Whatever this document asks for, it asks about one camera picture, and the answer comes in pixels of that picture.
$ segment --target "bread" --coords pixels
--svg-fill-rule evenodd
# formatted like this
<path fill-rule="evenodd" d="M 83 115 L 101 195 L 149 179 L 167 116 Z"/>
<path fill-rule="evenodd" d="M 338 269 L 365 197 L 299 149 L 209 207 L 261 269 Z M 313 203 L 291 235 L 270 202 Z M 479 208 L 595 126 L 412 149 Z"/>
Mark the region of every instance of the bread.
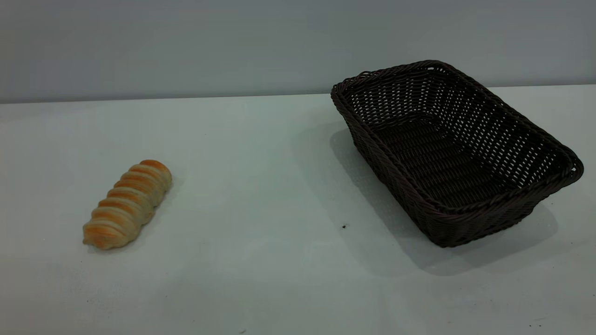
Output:
<path fill-rule="evenodd" d="M 91 212 L 83 243 L 107 250 L 136 239 L 172 186 L 170 170 L 157 160 L 133 165 Z"/>

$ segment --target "table surface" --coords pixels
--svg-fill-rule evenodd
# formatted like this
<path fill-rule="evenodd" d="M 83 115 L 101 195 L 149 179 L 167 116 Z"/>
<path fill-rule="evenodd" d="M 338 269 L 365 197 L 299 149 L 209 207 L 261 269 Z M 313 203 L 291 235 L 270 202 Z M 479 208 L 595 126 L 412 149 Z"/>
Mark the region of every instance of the table surface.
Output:
<path fill-rule="evenodd" d="M 592 333 L 596 85 L 492 90 L 585 173 L 454 249 L 419 232 L 328 95 L 1 105 L 0 333 Z M 174 175 L 155 218 L 122 249 L 84 246 L 142 159 Z"/>

